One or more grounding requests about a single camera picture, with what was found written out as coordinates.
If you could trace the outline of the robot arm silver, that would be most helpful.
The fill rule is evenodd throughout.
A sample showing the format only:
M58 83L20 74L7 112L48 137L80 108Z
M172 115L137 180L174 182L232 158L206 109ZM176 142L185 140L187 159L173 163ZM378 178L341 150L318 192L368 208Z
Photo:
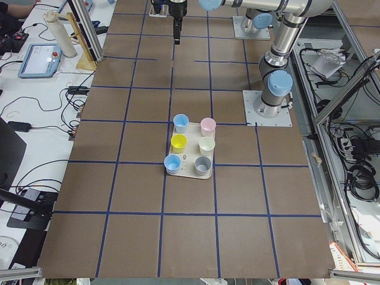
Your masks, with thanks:
M258 33L271 25L273 16L269 11L248 8L240 27L248 34Z
M284 68L295 41L308 18L325 12L332 5L332 1L199 1L199 5L206 11L226 5L284 14L271 49L259 62L264 89L261 97L254 102L255 112L259 116L276 117L293 86L293 79Z

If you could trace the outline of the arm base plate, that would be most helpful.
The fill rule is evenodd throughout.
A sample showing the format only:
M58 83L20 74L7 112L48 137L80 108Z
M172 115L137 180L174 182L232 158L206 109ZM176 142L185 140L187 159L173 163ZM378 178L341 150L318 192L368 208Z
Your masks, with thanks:
M248 126L292 127L290 107L283 99L281 105L271 107L264 104L261 90L244 90L243 103Z
M261 14L249 19L246 16L233 16L233 30L236 39L270 40L268 26L272 16Z

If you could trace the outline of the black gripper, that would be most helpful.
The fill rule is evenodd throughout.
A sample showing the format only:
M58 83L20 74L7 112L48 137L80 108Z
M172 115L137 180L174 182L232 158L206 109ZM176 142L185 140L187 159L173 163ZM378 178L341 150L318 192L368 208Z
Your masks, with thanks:
M172 0L167 2L169 6L169 14L173 19L173 39L176 45L181 42L182 17L187 14L187 0Z

